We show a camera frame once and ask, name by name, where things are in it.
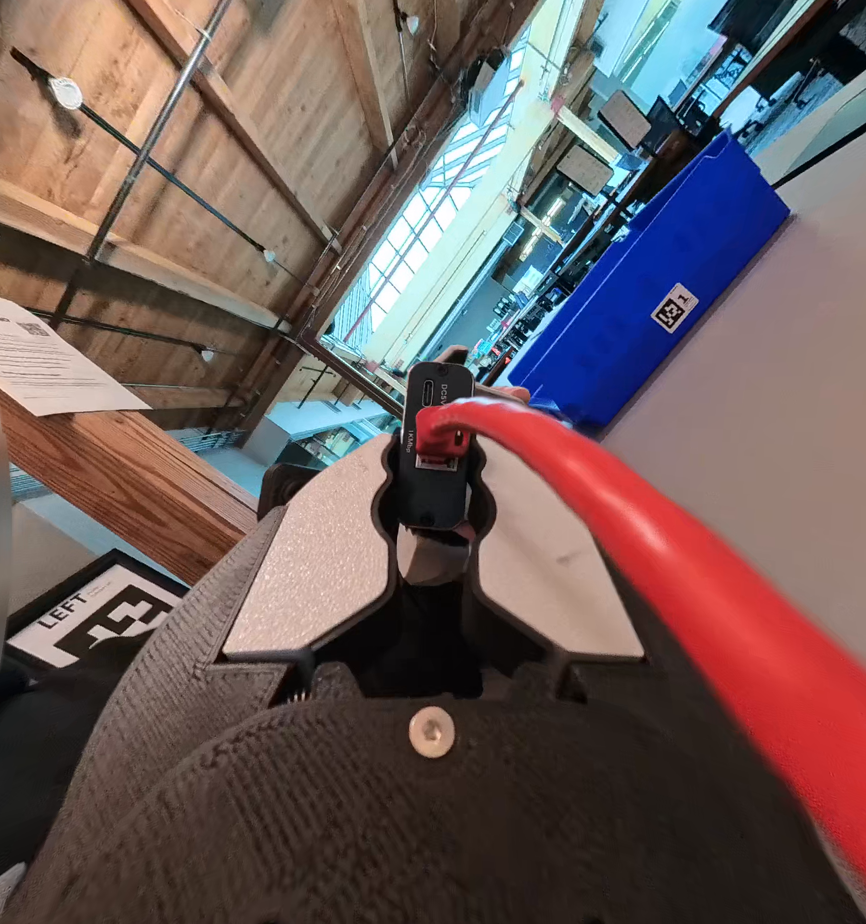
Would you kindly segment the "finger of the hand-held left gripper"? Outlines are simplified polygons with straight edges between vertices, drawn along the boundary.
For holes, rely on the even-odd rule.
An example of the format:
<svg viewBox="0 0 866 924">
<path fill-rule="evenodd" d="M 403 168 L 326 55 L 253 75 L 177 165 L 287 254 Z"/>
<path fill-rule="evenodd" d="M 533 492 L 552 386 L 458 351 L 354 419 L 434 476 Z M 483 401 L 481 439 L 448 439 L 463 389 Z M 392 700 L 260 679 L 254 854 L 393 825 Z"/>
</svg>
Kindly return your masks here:
<svg viewBox="0 0 866 924">
<path fill-rule="evenodd" d="M 401 576 L 416 587 L 441 586 L 462 579 L 472 540 L 472 526 L 449 530 L 400 526 L 397 560 Z"/>
</svg>

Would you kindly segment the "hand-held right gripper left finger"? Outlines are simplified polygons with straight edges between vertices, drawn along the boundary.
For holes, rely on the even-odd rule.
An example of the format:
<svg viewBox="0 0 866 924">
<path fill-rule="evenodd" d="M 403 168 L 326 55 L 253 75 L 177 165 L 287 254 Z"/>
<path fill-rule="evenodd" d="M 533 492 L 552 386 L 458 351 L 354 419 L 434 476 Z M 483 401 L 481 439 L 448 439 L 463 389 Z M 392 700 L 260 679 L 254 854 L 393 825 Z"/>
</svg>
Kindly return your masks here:
<svg viewBox="0 0 866 924">
<path fill-rule="evenodd" d="M 225 639 L 227 660 L 302 661 L 380 607 L 396 572 L 379 518 L 394 445 L 374 437 L 290 499 Z"/>
</svg>

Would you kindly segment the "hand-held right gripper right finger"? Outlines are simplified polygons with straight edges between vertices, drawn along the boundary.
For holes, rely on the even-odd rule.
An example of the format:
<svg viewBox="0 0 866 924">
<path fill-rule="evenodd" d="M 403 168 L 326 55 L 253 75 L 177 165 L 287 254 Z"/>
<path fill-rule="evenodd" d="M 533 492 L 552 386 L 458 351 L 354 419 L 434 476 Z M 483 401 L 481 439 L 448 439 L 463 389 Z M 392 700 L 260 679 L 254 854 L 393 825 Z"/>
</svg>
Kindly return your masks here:
<svg viewBox="0 0 866 924">
<path fill-rule="evenodd" d="M 463 633 L 494 669 L 639 663 L 645 648 L 588 527 L 518 456 L 478 441 Z"/>
</svg>

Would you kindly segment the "black network switch box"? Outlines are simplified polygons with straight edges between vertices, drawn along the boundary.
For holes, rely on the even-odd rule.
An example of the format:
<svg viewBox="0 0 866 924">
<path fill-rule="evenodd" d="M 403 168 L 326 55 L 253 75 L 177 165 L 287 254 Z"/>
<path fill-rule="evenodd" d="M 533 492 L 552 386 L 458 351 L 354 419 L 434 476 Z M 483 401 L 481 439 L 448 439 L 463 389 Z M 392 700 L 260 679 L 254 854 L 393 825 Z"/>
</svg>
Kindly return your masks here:
<svg viewBox="0 0 866 924">
<path fill-rule="evenodd" d="M 424 361 L 410 369 L 406 387 L 395 479 L 398 516 L 406 527 L 450 530 L 465 517 L 469 455 L 420 452 L 417 416 L 426 408 L 472 398 L 474 377 L 460 364 Z"/>
</svg>

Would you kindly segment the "blue plastic bin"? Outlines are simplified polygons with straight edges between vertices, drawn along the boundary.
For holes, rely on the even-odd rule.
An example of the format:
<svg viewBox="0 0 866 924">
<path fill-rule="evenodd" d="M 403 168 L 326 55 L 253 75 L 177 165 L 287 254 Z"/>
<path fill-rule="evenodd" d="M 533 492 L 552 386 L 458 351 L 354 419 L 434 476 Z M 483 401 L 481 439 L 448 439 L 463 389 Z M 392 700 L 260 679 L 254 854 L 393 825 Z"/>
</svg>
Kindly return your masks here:
<svg viewBox="0 0 866 924">
<path fill-rule="evenodd" d="M 730 131 L 658 192 L 508 365 L 536 407 L 603 429 L 759 254 L 789 207 Z"/>
</svg>

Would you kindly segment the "white printed notice sheet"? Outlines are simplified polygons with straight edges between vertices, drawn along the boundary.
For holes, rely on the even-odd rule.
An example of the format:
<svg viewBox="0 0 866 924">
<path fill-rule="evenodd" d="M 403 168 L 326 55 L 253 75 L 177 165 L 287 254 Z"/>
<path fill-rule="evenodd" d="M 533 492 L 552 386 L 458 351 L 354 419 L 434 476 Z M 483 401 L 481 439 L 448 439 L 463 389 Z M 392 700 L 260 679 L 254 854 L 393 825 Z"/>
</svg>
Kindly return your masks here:
<svg viewBox="0 0 866 924">
<path fill-rule="evenodd" d="M 149 410 L 45 321 L 0 298 L 0 390 L 35 417 Z"/>
</svg>

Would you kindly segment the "black lighting track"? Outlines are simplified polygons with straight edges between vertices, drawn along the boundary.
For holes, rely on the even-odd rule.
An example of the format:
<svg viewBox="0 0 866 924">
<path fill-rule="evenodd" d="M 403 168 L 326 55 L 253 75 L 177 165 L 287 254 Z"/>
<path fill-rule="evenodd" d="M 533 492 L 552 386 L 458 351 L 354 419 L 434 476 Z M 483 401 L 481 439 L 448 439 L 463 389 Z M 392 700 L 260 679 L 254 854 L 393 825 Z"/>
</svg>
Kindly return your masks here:
<svg viewBox="0 0 866 924">
<path fill-rule="evenodd" d="M 48 91 L 56 105 L 68 111 L 77 112 L 85 116 L 95 126 L 114 139 L 119 146 L 126 148 L 132 154 L 139 154 L 140 149 L 137 144 L 132 142 L 122 131 L 114 127 L 105 120 L 103 116 L 86 104 L 80 87 L 75 81 L 67 77 L 57 77 L 53 75 L 15 46 L 11 46 L 11 58 L 26 70 L 33 81 L 39 83 Z M 208 214 L 217 219 L 221 225 L 227 227 L 236 237 L 240 237 L 246 244 L 253 247 L 263 257 L 267 264 L 275 266 L 277 269 L 287 274 L 299 284 L 301 289 L 306 291 L 309 289 L 309 286 L 307 286 L 305 281 L 297 273 L 289 270 L 287 266 L 277 259 L 273 250 L 266 248 L 261 242 L 247 234 L 239 225 L 236 225 L 229 217 L 221 213 L 218 208 L 200 196 L 196 191 L 192 190 L 169 169 L 163 167 L 152 157 L 148 157 L 145 164 L 147 167 L 157 172 L 169 185 L 180 190 L 193 202 L 201 206 Z"/>
</svg>

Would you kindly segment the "metal ceiling pipe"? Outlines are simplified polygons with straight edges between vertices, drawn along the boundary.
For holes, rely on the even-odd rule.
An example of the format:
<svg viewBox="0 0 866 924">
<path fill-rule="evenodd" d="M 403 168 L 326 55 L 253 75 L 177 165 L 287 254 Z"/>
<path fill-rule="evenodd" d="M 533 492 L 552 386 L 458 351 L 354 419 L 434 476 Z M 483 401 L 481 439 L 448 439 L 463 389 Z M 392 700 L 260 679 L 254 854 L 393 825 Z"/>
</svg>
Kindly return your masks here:
<svg viewBox="0 0 866 924">
<path fill-rule="evenodd" d="M 102 223 L 98 226 L 98 229 L 85 252 L 82 265 L 73 272 L 63 295 L 57 303 L 54 313 L 49 319 L 49 326 L 53 330 L 58 330 L 60 325 L 66 322 L 69 307 L 74 297 L 79 293 L 93 265 L 97 263 L 99 257 L 103 254 L 103 250 L 106 247 L 108 238 L 112 233 L 117 218 L 119 217 L 125 206 L 125 203 L 132 193 L 143 168 L 147 165 L 151 153 L 155 145 L 157 145 L 158 141 L 160 140 L 160 137 L 170 118 L 172 117 L 180 99 L 183 97 L 186 87 L 190 85 L 193 77 L 196 74 L 196 71 L 203 61 L 203 58 L 206 56 L 208 47 L 214 40 L 221 22 L 226 16 L 230 6 L 231 1 L 219 1 L 214 7 L 211 16 L 208 18 L 205 28 L 199 30 L 199 37 L 196 41 L 193 51 L 186 59 L 173 88 L 169 92 L 169 95 L 166 98 L 158 115 L 155 117 L 155 121 L 152 123 L 151 128 L 149 129 L 149 133 L 142 147 L 139 149 L 138 154 L 135 156 L 135 159 L 131 167 L 128 169 L 125 178 L 121 181 L 121 184 L 116 192 L 115 199 L 108 207 L 103 217 Z"/>
</svg>

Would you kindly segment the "wooden post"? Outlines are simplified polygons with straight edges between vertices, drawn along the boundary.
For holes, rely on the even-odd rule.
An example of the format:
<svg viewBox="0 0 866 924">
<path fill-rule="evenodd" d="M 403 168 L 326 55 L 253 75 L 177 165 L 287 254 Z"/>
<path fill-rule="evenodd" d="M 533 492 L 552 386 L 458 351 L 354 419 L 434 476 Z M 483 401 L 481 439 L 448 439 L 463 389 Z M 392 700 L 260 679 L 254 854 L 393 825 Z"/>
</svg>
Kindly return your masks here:
<svg viewBox="0 0 866 924">
<path fill-rule="evenodd" d="M 188 585 L 257 524 L 257 502 L 138 411 L 38 418 L 0 390 L 11 462 Z"/>
</svg>

